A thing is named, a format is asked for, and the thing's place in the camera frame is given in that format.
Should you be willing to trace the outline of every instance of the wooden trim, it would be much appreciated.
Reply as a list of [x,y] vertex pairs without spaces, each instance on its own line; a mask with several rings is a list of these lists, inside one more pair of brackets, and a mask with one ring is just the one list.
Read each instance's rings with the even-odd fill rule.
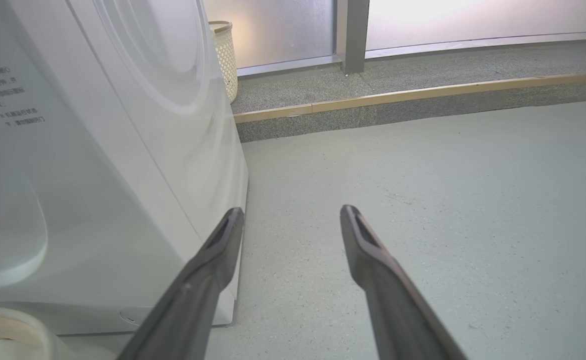
[[235,122],[238,124],[247,123],[249,121],[275,119],[278,117],[294,117],[300,116],[302,114],[330,112],[332,110],[350,109],[357,107],[369,107],[371,105],[437,98],[440,96],[580,83],[586,83],[586,73],[569,73],[566,75],[549,75],[524,77],[522,79],[473,82],[471,84],[457,84],[438,86],[435,88],[395,91],[389,93],[380,93],[377,95],[347,98],[345,100],[314,102],[311,104],[280,107],[277,109],[243,112],[235,115]]
[[294,105],[287,107],[278,107],[277,109],[259,110],[251,112],[242,112],[235,114],[235,123],[249,123],[250,121],[260,121],[275,119],[277,117],[295,117],[302,114],[311,114],[313,107],[311,104]]

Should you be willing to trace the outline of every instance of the washing machine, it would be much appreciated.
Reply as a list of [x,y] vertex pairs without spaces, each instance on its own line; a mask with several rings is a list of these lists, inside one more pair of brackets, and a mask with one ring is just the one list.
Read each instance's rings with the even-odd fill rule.
[[0,0],[0,307],[133,331],[247,184],[200,0]]

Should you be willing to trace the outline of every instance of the woven basket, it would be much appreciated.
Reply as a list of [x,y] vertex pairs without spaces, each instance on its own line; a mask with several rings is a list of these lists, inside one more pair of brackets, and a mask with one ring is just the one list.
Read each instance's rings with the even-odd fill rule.
[[228,21],[209,21],[208,26],[213,32],[215,52],[224,76],[228,100],[233,103],[238,96],[238,68],[236,67],[236,52],[233,49],[233,36],[231,36],[233,24]]

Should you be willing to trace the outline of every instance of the frosted glass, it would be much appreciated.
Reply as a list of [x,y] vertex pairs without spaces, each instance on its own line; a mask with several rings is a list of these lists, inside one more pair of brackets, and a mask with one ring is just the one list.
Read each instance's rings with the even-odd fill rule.
[[370,0],[366,50],[586,32],[586,0]]
[[209,21],[233,23],[238,68],[334,53],[333,0],[204,0]]

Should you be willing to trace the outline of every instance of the floor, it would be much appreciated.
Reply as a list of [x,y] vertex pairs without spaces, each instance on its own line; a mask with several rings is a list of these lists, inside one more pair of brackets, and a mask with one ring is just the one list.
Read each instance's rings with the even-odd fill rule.
[[363,73],[349,76],[332,65],[242,77],[231,107],[239,114],[394,91],[574,73],[586,73],[586,41],[426,52],[371,59]]
[[[376,358],[339,210],[359,207],[471,360],[586,359],[586,102],[243,144],[233,324],[209,360]],[[130,335],[66,338],[119,351]]]

